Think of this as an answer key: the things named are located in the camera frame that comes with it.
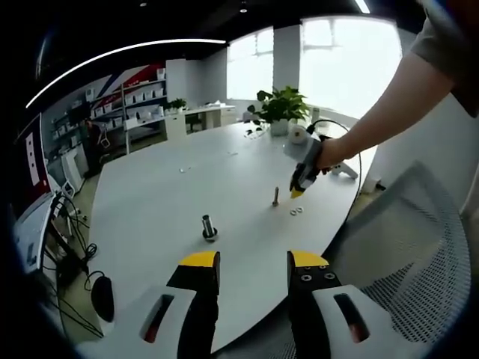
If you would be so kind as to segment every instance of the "metal cylinder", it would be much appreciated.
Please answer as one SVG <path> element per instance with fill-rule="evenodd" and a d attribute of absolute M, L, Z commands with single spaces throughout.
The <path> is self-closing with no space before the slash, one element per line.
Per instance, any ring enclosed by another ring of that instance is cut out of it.
<path fill-rule="evenodd" d="M 215 235 L 215 230 L 213 229 L 213 224 L 211 223 L 209 215 L 204 215 L 201 221 L 203 222 L 203 229 L 207 237 L 213 237 Z"/>

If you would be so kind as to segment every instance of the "computer mouse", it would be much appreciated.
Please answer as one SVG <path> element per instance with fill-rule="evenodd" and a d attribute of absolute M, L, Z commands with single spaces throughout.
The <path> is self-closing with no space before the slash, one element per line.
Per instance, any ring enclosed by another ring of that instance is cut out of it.
<path fill-rule="evenodd" d="M 91 303 L 97 314 L 103 320 L 112 322 L 115 316 L 115 303 L 113 301 L 112 280 L 102 276 L 95 280 L 91 288 Z"/>

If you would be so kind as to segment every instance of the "gray sleeve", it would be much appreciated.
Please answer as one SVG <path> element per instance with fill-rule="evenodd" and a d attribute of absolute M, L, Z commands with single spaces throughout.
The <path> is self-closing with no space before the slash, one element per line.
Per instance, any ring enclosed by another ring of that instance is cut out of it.
<path fill-rule="evenodd" d="M 444 28 L 426 19 L 422 31 L 412 44 L 411 51 L 454 80 L 462 80 L 470 67 L 467 46 L 454 40 Z"/>

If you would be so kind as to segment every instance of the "green plant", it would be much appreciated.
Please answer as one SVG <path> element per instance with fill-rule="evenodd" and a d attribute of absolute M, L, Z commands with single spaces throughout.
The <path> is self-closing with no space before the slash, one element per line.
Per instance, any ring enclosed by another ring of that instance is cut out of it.
<path fill-rule="evenodd" d="M 168 107 L 168 109 L 170 109 L 170 108 L 176 108 L 176 109 L 183 108 L 183 107 L 186 107 L 186 101 L 185 101 L 185 99 L 174 99 L 173 101 L 168 102 L 166 107 Z"/>
<path fill-rule="evenodd" d="M 279 121 L 282 118 L 286 120 L 302 119 L 308 114 L 308 107 L 302 101 L 304 98 L 299 94 L 298 89 L 290 86 L 286 86 L 284 90 L 273 88 L 272 93 L 261 90 L 257 93 L 257 100 L 262 105 L 261 110 L 256 111 L 254 105 L 250 105 L 248 111 L 267 123 Z"/>

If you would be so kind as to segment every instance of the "white pot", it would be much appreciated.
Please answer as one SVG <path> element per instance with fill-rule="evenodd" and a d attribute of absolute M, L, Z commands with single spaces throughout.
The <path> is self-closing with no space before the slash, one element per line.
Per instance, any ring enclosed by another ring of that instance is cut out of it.
<path fill-rule="evenodd" d="M 279 121 L 272 121 L 269 131 L 271 136 L 286 136 L 288 132 L 288 120 L 281 118 Z"/>

